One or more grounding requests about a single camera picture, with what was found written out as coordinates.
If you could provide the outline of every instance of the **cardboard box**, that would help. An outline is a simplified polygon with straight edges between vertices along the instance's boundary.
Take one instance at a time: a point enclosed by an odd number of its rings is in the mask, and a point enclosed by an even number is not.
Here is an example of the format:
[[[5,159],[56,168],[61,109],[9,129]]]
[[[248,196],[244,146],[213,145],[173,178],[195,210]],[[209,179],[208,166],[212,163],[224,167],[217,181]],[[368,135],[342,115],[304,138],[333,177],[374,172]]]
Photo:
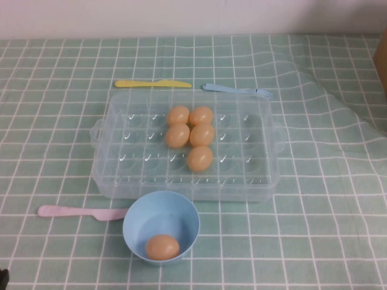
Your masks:
[[[374,55],[374,63],[382,86],[387,94],[387,28]]]

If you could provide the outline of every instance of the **light blue plastic bowl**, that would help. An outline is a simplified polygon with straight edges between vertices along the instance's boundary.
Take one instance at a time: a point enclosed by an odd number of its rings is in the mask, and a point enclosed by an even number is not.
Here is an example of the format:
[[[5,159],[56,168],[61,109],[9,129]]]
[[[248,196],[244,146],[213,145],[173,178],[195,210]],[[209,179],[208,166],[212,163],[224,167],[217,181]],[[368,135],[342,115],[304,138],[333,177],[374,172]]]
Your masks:
[[[152,265],[169,265],[181,260],[192,248],[200,230],[194,204],[175,192],[152,192],[135,201],[123,221],[123,237],[129,249]],[[180,246],[179,256],[164,261],[147,258],[145,245],[158,234],[174,237]]]

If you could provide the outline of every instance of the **clear plastic egg tray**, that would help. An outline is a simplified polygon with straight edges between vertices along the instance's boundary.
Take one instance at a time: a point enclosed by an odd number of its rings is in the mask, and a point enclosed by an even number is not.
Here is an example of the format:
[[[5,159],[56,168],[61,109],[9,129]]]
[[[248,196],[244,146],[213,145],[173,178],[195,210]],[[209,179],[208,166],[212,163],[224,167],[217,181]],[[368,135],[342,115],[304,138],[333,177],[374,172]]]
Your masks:
[[[177,105],[213,111],[213,161],[204,172],[188,169],[190,146],[165,144],[166,116]],[[284,140],[275,141],[277,129],[269,101],[257,95],[123,91],[112,97],[105,120],[91,129],[97,149],[92,177],[108,198],[172,190],[196,201],[263,201],[279,180],[277,151]]]

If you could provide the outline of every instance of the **egg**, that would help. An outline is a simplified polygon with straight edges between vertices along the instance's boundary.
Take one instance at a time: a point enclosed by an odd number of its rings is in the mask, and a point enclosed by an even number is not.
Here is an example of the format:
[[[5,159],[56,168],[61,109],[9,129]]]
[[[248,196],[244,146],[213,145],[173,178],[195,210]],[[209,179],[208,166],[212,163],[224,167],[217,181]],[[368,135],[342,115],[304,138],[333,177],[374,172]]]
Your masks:
[[[193,126],[199,124],[211,124],[213,114],[210,108],[208,107],[197,107],[189,115],[189,122]]]
[[[193,172],[204,171],[210,167],[212,158],[212,151],[209,147],[195,147],[188,154],[188,168]]]
[[[171,148],[183,147],[189,139],[189,128],[186,124],[180,123],[171,126],[166,134],[165,142]]]
[[[189,109],[185,106],[176,106],[169,111],[167,123],[170,126],[178,123],[188,124],[188,119]]]
[[[199,124],[193,127],[189,135],[189,141],[193,147],[199,145],[207,146],[212,142],[214,136],[215,129],[211,124]]]
[[[180,246],[174,237],[158,234],[148,240],[145,251],[149,259],[162,261],[177,257],[180,253]]]

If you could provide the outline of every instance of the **egg holder compartment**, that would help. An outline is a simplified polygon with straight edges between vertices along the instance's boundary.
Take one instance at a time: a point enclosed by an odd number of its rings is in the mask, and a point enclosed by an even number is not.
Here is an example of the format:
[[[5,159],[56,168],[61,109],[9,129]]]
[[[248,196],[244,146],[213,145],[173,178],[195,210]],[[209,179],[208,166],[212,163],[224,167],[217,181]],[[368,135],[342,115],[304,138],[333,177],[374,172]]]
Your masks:
[[[214,113],[213,162],[203,172],[188,169],[190,146],[172,149],[165,144],[166,116],[177,105],[190,111],[208,106]],[[274,141],[275,132],[280,142]],[[91,129],[97,149],[92,177],[109,198],[139,198],[156,190],[173,190],[194,200],[263,201],[275,192],[276,154],[285,139],[283,129],[274,126],[270,103],[264,98],[126,91],[113,96],[105,121],[99,120]]]

